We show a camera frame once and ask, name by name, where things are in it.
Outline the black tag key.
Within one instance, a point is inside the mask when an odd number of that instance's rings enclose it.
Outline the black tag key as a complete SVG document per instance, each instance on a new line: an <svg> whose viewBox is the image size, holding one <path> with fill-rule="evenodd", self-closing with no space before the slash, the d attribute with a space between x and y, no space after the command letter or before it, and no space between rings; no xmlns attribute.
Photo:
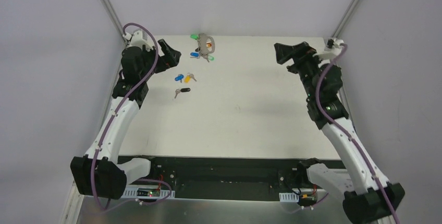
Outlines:
<svg viewBox="0 0 442 224"><path fill-rule="evenodd" d="M174 96L174 99L177 98L178 94L180 94L180 93L187 93L187 92L190 92L190 91L191 91L190 88L180 88L180 89L176 89L176 90L175 90L175 96Z"/></svg>

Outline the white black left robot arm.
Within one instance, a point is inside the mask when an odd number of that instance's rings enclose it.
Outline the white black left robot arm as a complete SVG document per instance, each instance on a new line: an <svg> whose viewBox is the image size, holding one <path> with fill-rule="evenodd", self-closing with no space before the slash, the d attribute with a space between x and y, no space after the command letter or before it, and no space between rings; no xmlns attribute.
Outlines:
<svg viewBox="0 0 442 224"><path fill-rule="evenodd" d="M164 39L157 41L163 52L156 55L155 47L146 43L128 45L122 51L119 78L112 92L110 110L98 136L82 157L74 157L70 169L82 195L118 200L128 184L141 179L154 184L159 178L157 168L146 158L133 158L118 163L118 155L130 123L141 109L149 91L147 82L137 86L145 76L163 72L179 64L181 52L170 47Z"/></svg>

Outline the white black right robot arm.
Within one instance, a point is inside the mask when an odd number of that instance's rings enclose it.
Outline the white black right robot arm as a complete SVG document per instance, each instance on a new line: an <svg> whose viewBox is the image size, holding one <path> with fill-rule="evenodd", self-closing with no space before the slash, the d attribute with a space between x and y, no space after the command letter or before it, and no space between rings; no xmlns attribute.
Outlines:
<svg viewBox="0 0 442 224"><path fill-rule="evenodd" d="M311 158L299 163L296 181L304 188L319 186L339 200L351 223L399 223L397 208L405 196L404 188L391 182L373 161L338 97L343 81L337 61L347 48L343 40L335 38L328 40L322 52L307 42L274 44L278 64L292 60L287 70L300 77L307 95L308 114L330 141L348 173L348 178L344 178Z"/></svg>

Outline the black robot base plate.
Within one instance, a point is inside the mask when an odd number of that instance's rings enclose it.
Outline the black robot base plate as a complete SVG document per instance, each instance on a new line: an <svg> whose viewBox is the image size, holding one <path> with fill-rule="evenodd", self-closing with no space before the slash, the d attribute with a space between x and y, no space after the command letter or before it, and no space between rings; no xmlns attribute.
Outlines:
<svg viewBox="0 0 442 224"><path fill-rule="evenodd" d="M317 197L319 186L304 180L297 171L303 159L209 158L149 156L151 171L135 185L165 190L174 198L195 200L278 201L281 193Z"/></svg>

